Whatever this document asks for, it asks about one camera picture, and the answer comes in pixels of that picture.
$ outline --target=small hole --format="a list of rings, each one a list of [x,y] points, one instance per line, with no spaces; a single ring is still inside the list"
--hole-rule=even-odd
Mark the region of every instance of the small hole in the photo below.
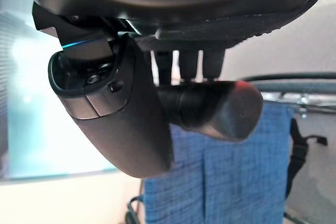
[[[119,90],[121,90],[123,86],[124,86],[124,83],[122,81],[115,81],[111,83],[110,88],[113,93],[116,93]]]

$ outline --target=black plastic housing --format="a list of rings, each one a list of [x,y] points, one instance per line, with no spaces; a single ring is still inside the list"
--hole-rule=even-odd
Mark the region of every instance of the black plastic housing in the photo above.
[[[168,172],[173,162],[169,124],[156,93],[151,71],[133,39],[123,36],[115,48],[109,74],[93,84],[64,71],[59,54],[49,64],[53,90],[74,121],[102,153],[121,171],[146,178]]]

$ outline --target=black strap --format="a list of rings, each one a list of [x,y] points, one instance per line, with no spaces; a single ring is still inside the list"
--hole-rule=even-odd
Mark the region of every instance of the black strap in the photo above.
[[[208,81],[219,78],[221,75],[225,51],[203,52],[203,77]]]
[[[291,121],[290,135],[293,139],[293,149],[292,155],[290,156],[290,163],[288,166],[286,199],[288,198],[292,189],[292,184],[295,176],[306,162],[306,157],[309,150],[308,139],[317,138],[318,143],[325,146],[328,145],[327,138],[323,136],[310,135],[302,137],[299,131],[298,122],[295,119],[292,119]]]
[[[173,52],[154,52],[159,69],[160,85],[170,85],[172,82]]]
[[[191,82],[197,75],[198,51],[197,50],[180,50],[179,66],[181,79],[184,82]]]

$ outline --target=blue light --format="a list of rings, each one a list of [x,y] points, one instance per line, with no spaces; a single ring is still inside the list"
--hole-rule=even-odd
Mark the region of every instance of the blue light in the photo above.
[[[62,46],[62,48],[67,48],[67,47],[72,47],[72,46],[75,46],[75,45],[78,45],[78,44],[82,44],[84,42],[87,42],[87,40],[82,40],[82,41],[79,41],[79,42],[75,42],[75,43],[71,43],[71,44],[67,44],[65,46]]]

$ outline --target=blue fabric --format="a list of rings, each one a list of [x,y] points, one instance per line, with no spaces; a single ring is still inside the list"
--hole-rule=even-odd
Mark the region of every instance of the blue fabric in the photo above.
[[[264,105],[242,143],[214,140],[172,126],[175,165],[145,181],[148,224],[281,224],[292,111]]]

